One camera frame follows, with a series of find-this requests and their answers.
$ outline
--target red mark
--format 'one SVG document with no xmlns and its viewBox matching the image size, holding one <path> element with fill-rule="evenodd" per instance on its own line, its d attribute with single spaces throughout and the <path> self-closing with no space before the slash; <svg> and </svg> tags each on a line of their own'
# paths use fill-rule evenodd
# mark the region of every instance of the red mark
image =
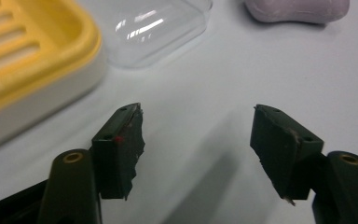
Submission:
<svg viewBox="0 0 358 224">
<path fill-rule="evenodd" d="M 123 136 L 116 136 L 113 140 L 116 144 L 121 144 L 124 142 L 124 137 Z"/>
</svg>

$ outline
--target transparent plastic box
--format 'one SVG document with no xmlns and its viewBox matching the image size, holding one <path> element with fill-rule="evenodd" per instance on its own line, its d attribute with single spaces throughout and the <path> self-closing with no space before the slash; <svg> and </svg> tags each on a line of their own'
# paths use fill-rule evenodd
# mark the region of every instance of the transparent plastic box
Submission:
<svg viewBox="0 0 358 224">
<path fill-rule="evenodd" d="M 202 34 L 212 0 L 97 0 L 95 4 L 109 62 L 137 68 Z"/>
</svg>

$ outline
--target screw hole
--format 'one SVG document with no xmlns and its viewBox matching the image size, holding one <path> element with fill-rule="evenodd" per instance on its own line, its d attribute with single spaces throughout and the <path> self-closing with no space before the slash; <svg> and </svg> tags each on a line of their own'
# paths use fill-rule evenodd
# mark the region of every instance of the screw hole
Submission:
<svg viewBox="0 0 358 224">
<path fill-rule="evenodd" d="M 80 152 L 73 152 L 73 153 L 70 153 L 70 154 L 66 155 L 63 158 L 63 162 L 65 162 L 65 163 L 73 163 L 73 162 L 76 162 L 76 161 L 80 161 L 81 159 L 83 159 L 83 154 L 81 154 Z"/>
<path fill-rule="evenodd" d="M 343 154 L 340 156 L 340 158 L 346 163 L 358 165 L 358 159 L 354 158 L 353 156 Z"/>
<path fill-rule="evenodd" d="M 311 137 L 303 137 L 304 141 L 311 142 L 313 139 Z"/>
</svg>

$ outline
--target soap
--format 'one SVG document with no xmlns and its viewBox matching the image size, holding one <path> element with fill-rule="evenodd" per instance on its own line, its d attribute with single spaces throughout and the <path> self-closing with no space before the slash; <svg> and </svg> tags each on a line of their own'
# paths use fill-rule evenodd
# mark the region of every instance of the soap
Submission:
<svg viewBox="0 0 358 224">
<path fill-rule="evenodd" d="M 328 23 L 347 15 L 350 0 L 244 0 L 255 19 L 263 22 Z"/>
</svg>

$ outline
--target white table surface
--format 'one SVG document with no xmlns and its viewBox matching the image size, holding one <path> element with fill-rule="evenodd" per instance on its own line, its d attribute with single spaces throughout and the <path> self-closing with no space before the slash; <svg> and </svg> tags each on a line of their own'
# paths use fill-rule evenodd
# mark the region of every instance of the white table surface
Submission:
<svg viewBox="0 0 358 224">
<path fill-rule="evenodd" d="M 110 66 L 95 90 L 0 146 L 0 199 L 48 178 L 58 154 L 89 148 L 135 102 L 145 153 L 129 199 L 102 201 L 104 223 L 314 223 L 313 194 L 281 200 L 249 147 L 253 106 L 286 112 L 324 154 L 358 154 L 358 0 L 325 26 L 259 23 L 241 0 L 214 1 L 204 34 L 151 67 Z"/>
</svg>

